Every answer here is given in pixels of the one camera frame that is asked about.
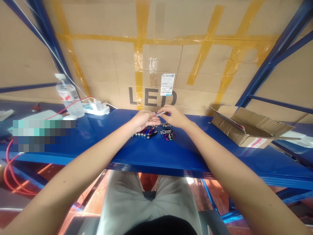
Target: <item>lap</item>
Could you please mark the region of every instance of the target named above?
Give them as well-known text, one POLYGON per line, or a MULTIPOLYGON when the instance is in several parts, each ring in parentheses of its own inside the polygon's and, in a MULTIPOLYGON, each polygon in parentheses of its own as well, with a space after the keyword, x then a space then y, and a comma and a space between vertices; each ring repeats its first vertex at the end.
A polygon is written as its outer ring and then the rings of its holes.
POLYGON ((132 227, 165 215, 188 221, 201 234, 196 203, 186 178, 159 176, 153 190, 156 198, 147 200, 138 173, 110 172, 97 235, 124 234, 132 227))

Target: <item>blue shelf surface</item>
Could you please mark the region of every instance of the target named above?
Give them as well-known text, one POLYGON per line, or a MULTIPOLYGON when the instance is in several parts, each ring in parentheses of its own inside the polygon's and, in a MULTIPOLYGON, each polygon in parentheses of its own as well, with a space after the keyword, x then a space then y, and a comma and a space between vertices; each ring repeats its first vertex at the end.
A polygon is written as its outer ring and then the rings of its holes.
MULTIPOLYGON (((0 101, 0 109, 12 108, 15 111, 15 115, 3 121, 1 127, 9 128, 12 126, 13 120, 31 115, 31 108, 34 104, 0 101)), ((63 105, 42 103, 41 108, 58 112, 63 109, 63 105)), ((26 153, 21 155, 18 160, 66 165, 73 158, 128 122, 136 113, 135 110, 117 109, 111 110, 108 115, 104 116, 86 114, 78 119, 76 135, 72 136, 70 140, 72 144, 50 145, 48 152, 26 153)), ((211 124, 212 117, 195 115, 187 115, 187 117, 249 166, 268 185, 313 189, 313 172, 273 147, 267 146, 265 149, 238 147, 211 124)), ((166 141, 159 133, 150 140, 140 137, 129 139, 107 168, 213 179, 199 151, 187 134, 179 128, 172 127, 172 129, 176 133, 174 141, 166 141)), ((6 146, 6 144, 0 146, 0 158, 4 158, 6 146)), ((13 158, 16 153, 17 149, 12 146, 10 157, 13 158)))
MULTIPOLYGON (((313 124, 288 122, 287 124, 295 127, 293 131, 313 137, 313 124)), ((285 140, 277 140, 275 142, 289 151, 290 154, 295 153, 294 155, 296 157, 299 157, 300 160, 305 161, 306 164, 313 167, 313 148, 305 148, 285 140)))

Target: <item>forearm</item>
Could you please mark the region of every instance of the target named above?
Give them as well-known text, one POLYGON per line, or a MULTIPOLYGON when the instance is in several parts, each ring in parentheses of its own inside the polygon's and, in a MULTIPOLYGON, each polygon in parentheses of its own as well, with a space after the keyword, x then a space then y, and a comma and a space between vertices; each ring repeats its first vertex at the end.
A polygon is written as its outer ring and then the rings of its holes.
POLYGON ((253 232, 311 234, 278 196, 243 162, 195 123, 186 125, 184 130, 253 232))
POLYGON ((75 200, 135 133, 130 123, 65 166, 6 228, 4 234, 56 234, 75 200))

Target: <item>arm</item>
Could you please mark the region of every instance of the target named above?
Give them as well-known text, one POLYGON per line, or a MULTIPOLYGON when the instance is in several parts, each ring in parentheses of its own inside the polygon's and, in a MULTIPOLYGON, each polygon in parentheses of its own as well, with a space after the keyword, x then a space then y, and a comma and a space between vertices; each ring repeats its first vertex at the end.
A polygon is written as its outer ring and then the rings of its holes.
POLYGON ((139 111, 132 120, 83 152, 56 174, 2 235, 58 234, 75 200, 99 176, 126 141, 146 126, 160 123, 155 113, 139 111))
POLYGON ((233 199, 254 234, 310 234, 311 231, 279 197, 243 162, 208 136, 174 106, 161 114, 169 124, 182 128, 194 142, 210 171, 233 199))

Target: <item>white power strip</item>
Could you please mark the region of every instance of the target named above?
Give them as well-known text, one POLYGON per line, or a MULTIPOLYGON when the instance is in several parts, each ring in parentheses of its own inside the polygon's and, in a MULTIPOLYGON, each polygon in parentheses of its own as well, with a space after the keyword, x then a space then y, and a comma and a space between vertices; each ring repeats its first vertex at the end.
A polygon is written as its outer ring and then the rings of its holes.
POLYGON ((106 115, 110 112, 110 107, 104 106, 100 101, 90 102, 90 103, 83 103, 82 106, 84 108, 85 113, 94 114, 98 116, 106 115))

